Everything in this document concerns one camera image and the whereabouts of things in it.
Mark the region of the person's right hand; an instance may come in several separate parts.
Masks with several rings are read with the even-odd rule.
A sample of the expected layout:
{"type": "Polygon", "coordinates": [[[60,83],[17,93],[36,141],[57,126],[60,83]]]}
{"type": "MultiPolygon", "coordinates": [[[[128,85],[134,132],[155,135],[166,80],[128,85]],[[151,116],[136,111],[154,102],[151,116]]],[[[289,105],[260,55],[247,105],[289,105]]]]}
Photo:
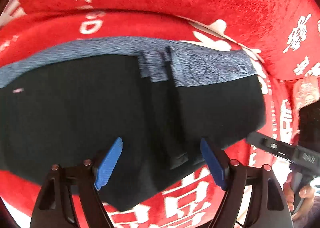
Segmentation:
{"type": "MultiPolygon", "coordinates": [[[[293,173],[289,173],[287,176],[286,182],[283,184],[283,192],[285,195],[285,199],[288,205],[289,210],[292,212],[295,207],[294,207],[294,202],[295,202],[295,193],[293,190],[291,190],[291,182],[293,179],[293,173]]],[[[312,186],[306,185],[301,190],[299,191],[299,197],[301,199],[304,199],[300,209],[292,215],[292,220],[297,221],[300,218],[305,217],[308,212],[311,210],[313,207],[314,199],[315,199],[315,190],[312,186]]]]}

